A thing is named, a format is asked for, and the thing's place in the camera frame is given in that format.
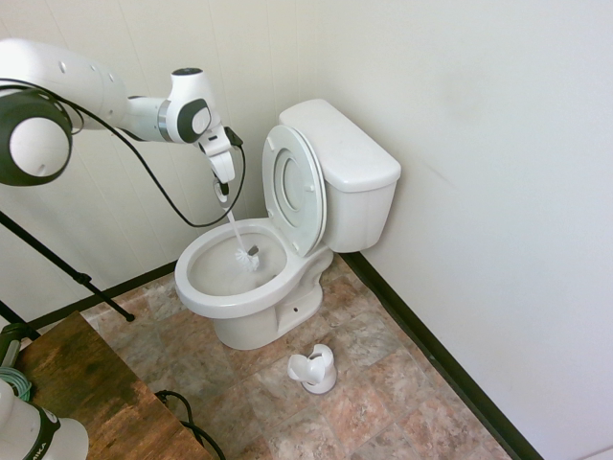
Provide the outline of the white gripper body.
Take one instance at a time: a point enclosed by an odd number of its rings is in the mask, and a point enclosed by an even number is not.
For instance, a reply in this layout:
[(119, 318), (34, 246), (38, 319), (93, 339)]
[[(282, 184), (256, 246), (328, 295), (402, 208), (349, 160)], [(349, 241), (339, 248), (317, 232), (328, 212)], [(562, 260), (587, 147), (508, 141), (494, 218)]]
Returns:
[(197, 141), (197, 145), (208, 157), (213, 173), (221, 183), (227, 184), (235, 179), (232, 145), (224, 126), (219, 125), (205, 131)]

